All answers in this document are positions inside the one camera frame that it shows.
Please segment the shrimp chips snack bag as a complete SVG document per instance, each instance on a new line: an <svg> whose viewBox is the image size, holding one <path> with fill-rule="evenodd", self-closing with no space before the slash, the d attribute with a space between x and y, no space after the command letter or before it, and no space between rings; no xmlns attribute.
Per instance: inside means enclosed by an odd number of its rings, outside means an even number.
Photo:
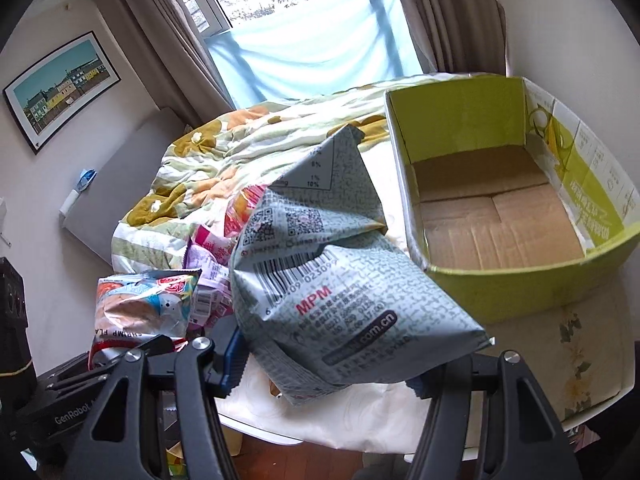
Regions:
<svg viewBox="0 0 640 480"><path fill-rule="evenodd" d="M199 270L151 270L99 278L94 336L88 356L92 370L127 350L167 336L186 341Z"/></svg>

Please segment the grey green snack bag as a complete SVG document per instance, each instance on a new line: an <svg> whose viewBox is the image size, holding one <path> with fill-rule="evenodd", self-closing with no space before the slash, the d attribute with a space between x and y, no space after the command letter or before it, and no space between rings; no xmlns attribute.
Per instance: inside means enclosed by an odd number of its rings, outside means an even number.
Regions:
<svg viewBox="0 0 640 480"><path fill-rule="evenodd" d="M341 128L269 185L231 258L243 336L295 405L404 382L489 342L386 238L361 140L359 129Z"/></svg>

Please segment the purple snack bag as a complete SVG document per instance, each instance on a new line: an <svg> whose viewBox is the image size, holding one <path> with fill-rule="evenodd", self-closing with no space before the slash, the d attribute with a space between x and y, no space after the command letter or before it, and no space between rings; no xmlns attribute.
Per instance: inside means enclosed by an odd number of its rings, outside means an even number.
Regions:
<svg viewBox="0 0 640 480"><path fill-rule="evenodd" d="M229 262L234 247L231 238L219 237L206 226L197 226L192 233L183 267L200 270L194 292L189 328L210 330L222 318L232 315Z"/></svg>

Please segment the grey headboard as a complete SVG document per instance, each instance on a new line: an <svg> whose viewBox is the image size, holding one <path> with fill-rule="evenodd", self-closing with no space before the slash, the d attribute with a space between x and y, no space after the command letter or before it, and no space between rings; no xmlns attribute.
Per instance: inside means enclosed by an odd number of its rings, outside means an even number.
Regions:
<svg viewBox="0 0 640 480"><path fill-rule="evenodd" d="M112 261L118 222L149 192L166 148L186 124L170 108L159 110L96 172L88 188L73 192L61 210L61 226L104 262Z"/></svg>

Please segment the floral striped quilt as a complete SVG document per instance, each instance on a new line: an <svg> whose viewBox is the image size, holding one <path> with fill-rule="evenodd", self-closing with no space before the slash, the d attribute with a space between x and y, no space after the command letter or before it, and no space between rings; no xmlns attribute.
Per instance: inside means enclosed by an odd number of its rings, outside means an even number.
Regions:
<svg viewBox="0 0 640 480"><path fill-rule="evenodd" d="M383 204L386 236L405 250L385 93L449 78L410 76L308 99L266 101L187 132L166 148L149 192L118 222L113 270L178 268L197 226L224 236L224 214L236 192L276 180L344 125L364 134L358 150Z"/></svg>

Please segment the green cardboard box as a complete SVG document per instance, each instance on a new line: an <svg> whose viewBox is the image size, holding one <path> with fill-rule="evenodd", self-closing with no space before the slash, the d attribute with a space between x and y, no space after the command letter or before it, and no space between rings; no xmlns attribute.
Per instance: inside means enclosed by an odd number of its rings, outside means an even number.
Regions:
<svg viewBox="0 0 640 480"><path fill-rule="evenodd" d="M522 77L386 94L411 259L494 324L581 300L639 243L639 193L567 106Z"/></svg>

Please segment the red pink snack bag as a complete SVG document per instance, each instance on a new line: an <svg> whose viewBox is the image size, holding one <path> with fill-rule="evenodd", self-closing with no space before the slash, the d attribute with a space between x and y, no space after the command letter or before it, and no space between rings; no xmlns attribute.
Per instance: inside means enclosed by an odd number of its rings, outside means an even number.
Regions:
<svg viewBox="0 0 640 480"><path fill-rule="evenodd" d="M224 214L224 237L240 235L265 190L265 185L249 185L233 195Z"/></svg>

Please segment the framed town picture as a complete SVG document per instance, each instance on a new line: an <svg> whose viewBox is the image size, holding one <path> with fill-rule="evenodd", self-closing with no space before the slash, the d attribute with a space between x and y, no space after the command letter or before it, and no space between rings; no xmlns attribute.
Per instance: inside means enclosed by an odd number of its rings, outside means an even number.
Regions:
<svg viewBox="0 0 640 480"><path fill-rule="evenodd" d="M119 73L90 30L40 58L3 89L3 97L37 154L72 118L119 81Z"/></svg>

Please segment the left brown curtain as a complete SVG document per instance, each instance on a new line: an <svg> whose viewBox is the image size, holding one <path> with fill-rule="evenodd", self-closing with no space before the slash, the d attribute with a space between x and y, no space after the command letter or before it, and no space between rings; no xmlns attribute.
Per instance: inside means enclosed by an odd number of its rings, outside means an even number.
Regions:
<svg viewBox="0 0 640 480"><path fill-rule="evenodd" d="M177 87L174 110L197 126L231 112L219 73L180 0L125 0L145 39Z"/></svg>

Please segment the brown curtain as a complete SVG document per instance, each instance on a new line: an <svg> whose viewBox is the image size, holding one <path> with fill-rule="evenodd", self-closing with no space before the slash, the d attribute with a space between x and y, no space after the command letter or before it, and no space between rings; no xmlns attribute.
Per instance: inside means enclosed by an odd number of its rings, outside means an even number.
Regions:
<svg viewBox="0 0 640 480"><path fill-rule="evenodd" d="M125 0L145 39L177 87L174 110L197 126L231 112L219 73L180 0Z"/></svg>
<svg viewBox="0 0 640 480"><path fill-rule="evenodd" d="M424 73L506 73L498 0L399 0Z"/></svg>

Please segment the right brown curtain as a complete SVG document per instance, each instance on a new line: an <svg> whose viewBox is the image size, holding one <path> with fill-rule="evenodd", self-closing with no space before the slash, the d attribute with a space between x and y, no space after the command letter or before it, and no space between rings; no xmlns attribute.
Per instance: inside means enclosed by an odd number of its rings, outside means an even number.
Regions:
<svg viewBox="0 0 640 480"><path fill-rule="evenodd" d="M498 0L399 0L424 73L506 73Z"/></svg>

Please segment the light blue window cloth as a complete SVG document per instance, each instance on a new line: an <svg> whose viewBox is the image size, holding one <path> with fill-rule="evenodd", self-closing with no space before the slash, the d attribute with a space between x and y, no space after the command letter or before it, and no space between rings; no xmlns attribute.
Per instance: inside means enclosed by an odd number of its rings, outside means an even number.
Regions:
<svg viewBox="0 0 640 480"><path fill-rule="evenodd" d="M237 107L422 72L399 0L310 0L205 44Z"/></svg>

